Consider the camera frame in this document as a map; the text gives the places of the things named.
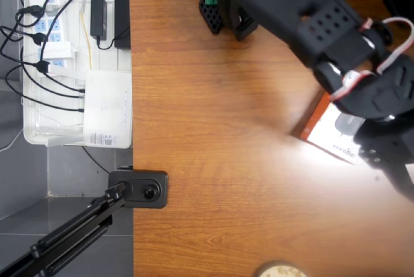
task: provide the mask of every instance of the electrical socket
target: electrical socket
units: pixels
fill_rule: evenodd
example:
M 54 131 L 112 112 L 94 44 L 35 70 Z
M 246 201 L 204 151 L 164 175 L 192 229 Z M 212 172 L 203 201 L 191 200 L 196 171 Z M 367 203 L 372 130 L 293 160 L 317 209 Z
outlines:
M 49 23 L 49 28 L 50 28 L 50 26 L 52 25 L 52 23 L 53 23 L 53 19 L 51 19 L 51 20 L 49 20 L 48 21 L 48 23 Z M 53 25 L 53 29 L 52 29 L 52 31 L 58 31 L 60 29 L 60 26 L 59 26 L 59 20 L 56 20 L 56 22 L 54 23 L 54 25 Z
M 36 23 L 35 28 L 36 28 L 36 32 L 46 32 L 46 21 L 42 19 L 41 21 Z
M 54 60 L 53 64 L 57 65 L 58 67 L 63 67 L 63 60 Z
M 60 42 L 60 34 L 59 33 L 51 33 L 49 36 L 49 41 L 51 42 Z

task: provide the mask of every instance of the screw hole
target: screw hole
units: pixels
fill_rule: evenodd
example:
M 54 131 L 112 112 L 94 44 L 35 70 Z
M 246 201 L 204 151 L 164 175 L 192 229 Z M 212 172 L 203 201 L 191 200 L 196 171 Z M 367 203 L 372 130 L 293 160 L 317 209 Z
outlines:
M 149 184 L 144 188 L 144 193 L 142 195 L 148 201 L 155 199 L 159 195 L 159 189 L 155 185 Z
M 144 197 L 146 199 L 152 199 L 155 196 L 155 190 L 153 188 L 146 188 L 144 190 Z

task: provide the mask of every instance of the wood grain surface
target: wood grain surface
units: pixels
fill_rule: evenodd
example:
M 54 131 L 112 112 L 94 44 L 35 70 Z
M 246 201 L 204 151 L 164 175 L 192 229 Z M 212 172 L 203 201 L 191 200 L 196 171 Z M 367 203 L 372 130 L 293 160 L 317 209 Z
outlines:
M 310 71 L 261 27 L 212 35 L 198 2 L 131 0 L 134 168 L 169 174 L 167 207 L 134 211 L 135 276 L 250 277 L 275 260 L 412 276 L 414 203 L 294 138 L 320 92 Z

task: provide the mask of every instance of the black power adapter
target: black power adapter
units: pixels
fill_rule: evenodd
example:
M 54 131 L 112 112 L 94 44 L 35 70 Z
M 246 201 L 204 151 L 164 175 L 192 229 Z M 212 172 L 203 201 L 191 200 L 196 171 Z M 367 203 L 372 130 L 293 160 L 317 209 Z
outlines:
M 91 36 L 98 41 L 106 40 L 107 4 L 105 0 L 91 0 Z
M 115 41 L 118 49 L 131 49 L 129 0 L 115 0 Z

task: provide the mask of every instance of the black robotic arm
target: black robotic arm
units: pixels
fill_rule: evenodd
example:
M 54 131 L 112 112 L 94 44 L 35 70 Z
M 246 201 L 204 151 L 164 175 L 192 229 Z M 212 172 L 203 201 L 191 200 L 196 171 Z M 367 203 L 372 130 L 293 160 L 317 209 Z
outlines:
M 223 17 L 234 10 L 231 3 L 218 0 Z M 364 21 L 344 0 L 235 3 L 290 47 L 342 112 L 366 119 L 354 136 L 361 145 L 360 156 L 382 169 L 395 189 L 414 201 L 414 185 L 405 166 L 414 161 L 414 63 L 387 50 L 392 33 L 386 24 Z M 365 61 L 373 68 L 354 71 Z M 356 78 L 344 85 L 350 74 Z

